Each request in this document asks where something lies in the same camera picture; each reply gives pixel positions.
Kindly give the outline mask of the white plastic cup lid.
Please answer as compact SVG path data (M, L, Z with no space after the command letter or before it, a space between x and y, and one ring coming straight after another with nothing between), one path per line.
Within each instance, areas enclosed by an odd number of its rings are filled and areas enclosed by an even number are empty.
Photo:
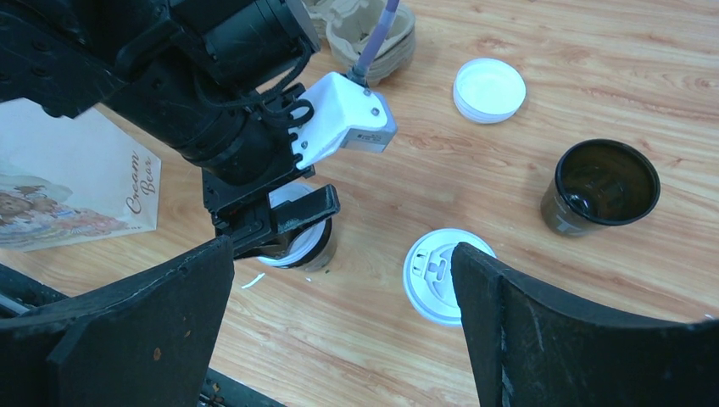
M477 235L457 228L443 228L415 241L404 260L402 281L410 303L419 315L441 326L462 326L451 275L452 253L459 243L469 243L485 254L496 256Z

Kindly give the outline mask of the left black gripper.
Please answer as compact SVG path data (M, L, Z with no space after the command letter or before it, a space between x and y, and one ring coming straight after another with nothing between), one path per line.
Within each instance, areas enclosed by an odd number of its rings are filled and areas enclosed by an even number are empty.
M304 91L296 84L234 101L200 92L221 116L192 144L191 151L202 155L191 163L203 171L204 207L215 235L228 237L233 259L285 257L289 241L283 234L300 233L340 211L333 185L288 199L290 187L299 187L288 183L315 174L313 165L297 167L301 154L292 148L298 129L315 113Z

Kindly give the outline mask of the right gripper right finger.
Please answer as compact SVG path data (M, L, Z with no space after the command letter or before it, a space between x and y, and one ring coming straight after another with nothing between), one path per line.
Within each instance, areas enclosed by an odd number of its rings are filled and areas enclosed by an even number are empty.
M715 406L718 323L598 304L469 243L451 274L483 406Z

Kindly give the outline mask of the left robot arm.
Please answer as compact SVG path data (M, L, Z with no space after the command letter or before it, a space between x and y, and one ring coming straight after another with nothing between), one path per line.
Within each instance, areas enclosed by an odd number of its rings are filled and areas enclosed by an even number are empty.
M238 259L279 254L340 210L328 186L287 208L315 114L296 77L320 39L300 1L4 1L1 100L74 119L96 104L203 171L216 233Z

